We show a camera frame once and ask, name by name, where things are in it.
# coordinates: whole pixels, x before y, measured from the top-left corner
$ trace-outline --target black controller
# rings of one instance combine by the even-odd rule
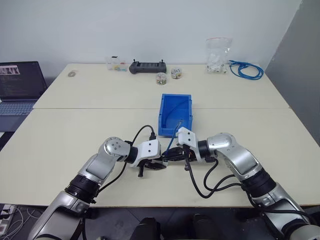
[[[161,60],[160,62],[139,62],[133,59],[133,63],[129,67],[132,74],[137,73],[166,73],[166,63]]]

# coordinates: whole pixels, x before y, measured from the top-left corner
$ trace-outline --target gray wall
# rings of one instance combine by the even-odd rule
[[[319,0],[302,1],[266,74],[320,144]]]

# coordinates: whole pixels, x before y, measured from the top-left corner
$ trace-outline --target small jar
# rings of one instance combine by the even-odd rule
[[[167,83],[167,74],[163,72],[158,72],[155,75],[155,82],[158,85],[165,85]]]
[[[171,70],[171,77],[173,79],[179,79],[182,77],[182,70],[180,67],[175,67],[175,68],[172,68]]]

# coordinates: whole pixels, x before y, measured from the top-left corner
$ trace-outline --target laptop keyboard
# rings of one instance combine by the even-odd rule
[[[28,115],[34,103],[0,103],[0,116]]]

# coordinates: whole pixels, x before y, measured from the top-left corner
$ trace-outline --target coiled blue cable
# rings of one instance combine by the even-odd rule
[[[251,64],[249,62],[243,62],[243,61],[233,61],[233,60],[229,60],[229,65],[230,65],[230,70],[231,72],[240,77],[240,78],[243,78],[243,79],[249,79],[249,80],[259,80],[260,78],[262,78],[262,76],[264,75],[264,70],[257,66],[257,65],[254,65],[254,64]],[[238,67],[238,74],[236,74],[233,70],[232,70],[232,67],[233,66],[239,66]],[[243,72],[241,72],[242,69],[246,69],[247,67],[253,67],[253,68],[256,68],[258,70],[258,74],[256,76],[249,76],[249,75],[246,75],[244,74]]]

